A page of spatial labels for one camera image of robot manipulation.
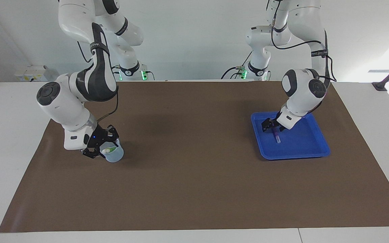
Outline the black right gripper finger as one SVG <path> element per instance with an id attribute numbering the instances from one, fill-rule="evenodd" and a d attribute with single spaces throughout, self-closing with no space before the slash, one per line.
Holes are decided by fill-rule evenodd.
<path id="1" fill-rule="evenodd" d="M 106 136 L 106 142 L 112 142 L 116 147 L 119 147 L 118 144 L 119 134 L 116 128 L 113 125 L 109 125 L 106 129 L 108 135 Z"/>
<path id="2" fill-rule="evenodd" d="M 103 157 L 103 154 L 96 148 L 85 148 L 82 151 L 82 155 L 87 156 L 88 158 L 96 158 L 97 156 Z"/>

